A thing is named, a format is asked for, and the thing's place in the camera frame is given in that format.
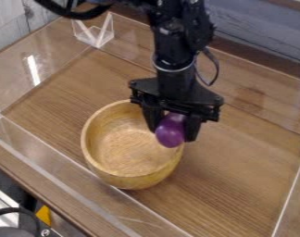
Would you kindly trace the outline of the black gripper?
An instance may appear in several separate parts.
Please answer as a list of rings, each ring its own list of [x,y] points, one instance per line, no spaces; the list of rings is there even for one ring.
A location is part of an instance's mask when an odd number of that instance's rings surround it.
[[[129,82],[130,101],[142,108],[144,118],[150,132],[154,132],[164,117],[164,111],[186,115],[185,141],[194,142],[204,121],[218,121],[225,99],[197,79],[190,86],[182,85],[177,79],[164,83],[158,77],[136,79]]]

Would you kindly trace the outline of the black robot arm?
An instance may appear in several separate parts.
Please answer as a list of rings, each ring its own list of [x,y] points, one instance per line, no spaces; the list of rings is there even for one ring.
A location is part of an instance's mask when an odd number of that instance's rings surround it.
[[[209,90],[216,80],[198,72],[197,58],[220,61],[209,51],[214,36],[205,0],[120,0],[148,16],[154,35],[152,58],[157,76],[129,83],[130,102],[140,105],[150,131],[158,129],[166,111],[185,116],[185,141],[193,142],[201,124],[220,120],[225,99]]]

